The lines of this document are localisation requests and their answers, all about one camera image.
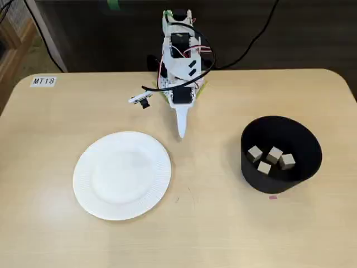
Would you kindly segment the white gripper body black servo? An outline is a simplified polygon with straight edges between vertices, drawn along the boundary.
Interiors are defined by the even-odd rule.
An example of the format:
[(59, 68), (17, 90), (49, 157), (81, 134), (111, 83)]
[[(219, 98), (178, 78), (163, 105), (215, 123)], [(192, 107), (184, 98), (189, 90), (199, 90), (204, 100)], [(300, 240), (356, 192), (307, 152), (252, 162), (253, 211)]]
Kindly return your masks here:
[(166, 91), (165, 97), (171, 108), (192, 108), (196, 102), (198, 94), (200, 93), (200, 89), (201, 85), (194, 83), (190, 86)]

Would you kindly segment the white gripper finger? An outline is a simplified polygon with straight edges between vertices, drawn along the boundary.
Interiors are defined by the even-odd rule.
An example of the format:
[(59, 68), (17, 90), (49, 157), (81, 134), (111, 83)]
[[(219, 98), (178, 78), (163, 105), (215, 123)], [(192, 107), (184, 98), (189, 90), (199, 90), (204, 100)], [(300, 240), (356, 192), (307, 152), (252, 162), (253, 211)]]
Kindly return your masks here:
[(187, 127), (187, 114), (189, 111), (189, 107), (177, 107), (175, 110), (178, 134), (181, 138), (184, 138)]

